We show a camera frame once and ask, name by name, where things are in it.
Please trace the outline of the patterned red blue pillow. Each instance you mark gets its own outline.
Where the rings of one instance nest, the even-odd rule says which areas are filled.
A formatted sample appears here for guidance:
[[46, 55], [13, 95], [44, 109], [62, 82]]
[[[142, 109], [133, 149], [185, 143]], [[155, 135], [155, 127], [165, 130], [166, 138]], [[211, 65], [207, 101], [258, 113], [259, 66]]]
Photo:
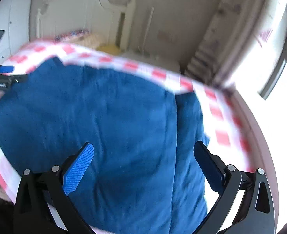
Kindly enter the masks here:
[[70, 40], [70, 39], [73, 39], [73, 38], [76, 38], [76, 37], [84, 36], [86, 34], [89, 34], [89, 30], [88, 29], [86, 29], [86, 28], [76, 29], [76, 30], [73, 30], [73, 31], [69, 31], [69, 32], [57, 35], [54, 38], [54, 41], [55, 42], [67, 41], [67, 40]]

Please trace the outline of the pink checkered bed quilt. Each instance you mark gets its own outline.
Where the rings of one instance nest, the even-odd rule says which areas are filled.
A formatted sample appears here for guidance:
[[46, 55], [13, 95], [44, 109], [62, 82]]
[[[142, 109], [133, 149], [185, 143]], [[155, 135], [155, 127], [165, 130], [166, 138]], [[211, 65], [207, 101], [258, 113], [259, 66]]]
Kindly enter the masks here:
[[[89, 66], [94, 69], [112, 69], [148, 80], [174, 95], [193, 92], [203, 114], [204, 133], [209, 150], [227, 164], [234, 164], [243, 171], [252, 171], [249, 162], [250, 144], [243, 132], [243, 123], [230, 98], [223, 92], [204, 86], [182, 75], [156, 68], [142, 62], [88, 49], [74, 44], [34, 41], [4, 62], [14, 66], [12, 75], [30, 75], [45, 61], [58, 58], [64, 65]], [[23, 173], [18, 173], [0, 148], [0, 185], [12, 201], [16, 200]], [[215, 192], [204, 186], [207, 212], [217, 199]]]

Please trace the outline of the yellow pillow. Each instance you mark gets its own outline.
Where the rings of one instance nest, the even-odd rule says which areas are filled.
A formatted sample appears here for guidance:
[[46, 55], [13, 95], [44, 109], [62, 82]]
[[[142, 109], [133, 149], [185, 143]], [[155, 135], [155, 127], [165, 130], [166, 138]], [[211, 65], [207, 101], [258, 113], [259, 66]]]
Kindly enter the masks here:
[[102, 45], [97, 47], [97, 51], [110, 54], [112, 56], [119, 56], [122, 51], [116, 45]]

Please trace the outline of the white wooden headboard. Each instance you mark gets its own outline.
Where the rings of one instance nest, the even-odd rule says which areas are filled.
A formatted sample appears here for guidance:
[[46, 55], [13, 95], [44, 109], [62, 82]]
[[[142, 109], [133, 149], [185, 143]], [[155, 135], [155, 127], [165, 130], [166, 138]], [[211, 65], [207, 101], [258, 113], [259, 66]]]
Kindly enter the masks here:
[[106, 44], [128, 49], [137, 0], [115, 5], [109, 0], [48, 0], [37, 10], [36, 37], [49, 38], [85, 28], [99, 33]]

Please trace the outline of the sailboat print curtain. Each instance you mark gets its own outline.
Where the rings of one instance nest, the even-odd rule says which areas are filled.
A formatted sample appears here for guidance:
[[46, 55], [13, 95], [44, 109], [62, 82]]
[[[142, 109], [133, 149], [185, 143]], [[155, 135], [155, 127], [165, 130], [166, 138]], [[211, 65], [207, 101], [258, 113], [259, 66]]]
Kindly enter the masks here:
[[265, 0], [220, 0], [184, 74], [216, 88], [233, 85], [264, 5]]

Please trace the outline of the blue quilted puffer jacket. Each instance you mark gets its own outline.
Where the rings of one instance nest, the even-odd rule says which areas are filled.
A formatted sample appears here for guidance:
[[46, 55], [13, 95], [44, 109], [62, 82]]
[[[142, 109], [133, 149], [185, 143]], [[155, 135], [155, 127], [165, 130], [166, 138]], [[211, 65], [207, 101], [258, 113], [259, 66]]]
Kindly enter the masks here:
[[209, 142], [191, 92], [112, 69], [42, 63], [0, 99], [0, 148], [18, 173], [48, 171], [87, 142], [93, 160], [69, 197], [113, 233], [192, 233], [207, 214], [194, 158]]

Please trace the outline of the cream floral pillow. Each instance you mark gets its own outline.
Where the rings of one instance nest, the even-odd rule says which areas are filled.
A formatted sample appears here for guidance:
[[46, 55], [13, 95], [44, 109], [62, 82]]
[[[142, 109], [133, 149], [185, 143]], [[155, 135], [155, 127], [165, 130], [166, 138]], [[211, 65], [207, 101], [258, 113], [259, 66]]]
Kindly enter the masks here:
[[69, 43], [81, 45], [90, 49], [97, 49], [105, 45], [107, 42], [103, 36], [97, 33], [89, 33], [83, 36], [75, 37], [69, 40]]

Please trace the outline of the white wardrobe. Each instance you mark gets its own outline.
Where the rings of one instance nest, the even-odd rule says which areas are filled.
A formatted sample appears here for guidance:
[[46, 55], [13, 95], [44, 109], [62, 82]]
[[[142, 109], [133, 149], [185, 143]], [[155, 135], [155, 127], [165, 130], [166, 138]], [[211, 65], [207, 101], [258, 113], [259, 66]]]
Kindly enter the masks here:
[[31, 1], [0, 1], [0, 30], [5, 31], [0, 40], [0, 65], [29, 42]]

